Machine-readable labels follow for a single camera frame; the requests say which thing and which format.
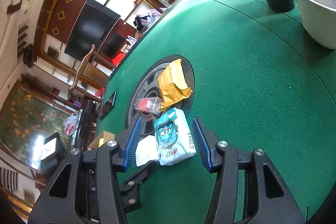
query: green felt surface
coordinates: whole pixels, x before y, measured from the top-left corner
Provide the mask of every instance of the green felt surface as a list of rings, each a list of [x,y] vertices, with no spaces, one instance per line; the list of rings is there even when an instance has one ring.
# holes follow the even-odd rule
[[[336,55],[314,42],[294,10],[276,14],[265,0],[182,0],[142,40],[108,83],[114,109],[97,133],[124,129],[130,96],[161,58],[192,65],[194,100],[187,117],[202,117],[237,149],[262,148],[311,217],[336,179]],[[119,176],[120,180],[132,173]],[[243,186],[240,172],[239,186]],[[130,223],[203,223],[214,187],[196,154],[159,166],[141,188],[142,209]],[[236,219],[241,218],[239,189]]]

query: black tv screen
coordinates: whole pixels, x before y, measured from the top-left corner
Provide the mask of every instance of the black tv screen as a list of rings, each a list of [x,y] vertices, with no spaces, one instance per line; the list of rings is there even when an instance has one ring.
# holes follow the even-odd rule
[[[64,52],[77,60],[82,60],[95,44],[100,47],[107,32],[120,15],[95,0],[87,0],[72,29]]]

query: black phone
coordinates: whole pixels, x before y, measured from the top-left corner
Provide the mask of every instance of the black phone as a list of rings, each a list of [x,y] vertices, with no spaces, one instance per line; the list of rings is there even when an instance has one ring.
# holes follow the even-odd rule
[[[114,107],[115,102],[116,102],[116,96],[117,92],[113,92],[113,94],[110,96],[110,98],[103,104],[101,107],[101,112],[100,112],[100,119],[103,119],[107,113],[110,112],[110,110]]]

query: blue tissue package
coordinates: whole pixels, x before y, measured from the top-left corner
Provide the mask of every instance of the blue tissue package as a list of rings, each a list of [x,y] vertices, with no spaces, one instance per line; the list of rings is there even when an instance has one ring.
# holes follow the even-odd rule
[[[193,137],[181,109],[172,108],[154,122],[161,165],[173,165],[196,154]]]

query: white bucket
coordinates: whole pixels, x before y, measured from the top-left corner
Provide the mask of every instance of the white bucket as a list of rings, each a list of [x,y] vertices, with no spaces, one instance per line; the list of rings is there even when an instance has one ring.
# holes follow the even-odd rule
[[[327,48],[336,48],[336,0],[297,0],[301,20],[310,36]]]

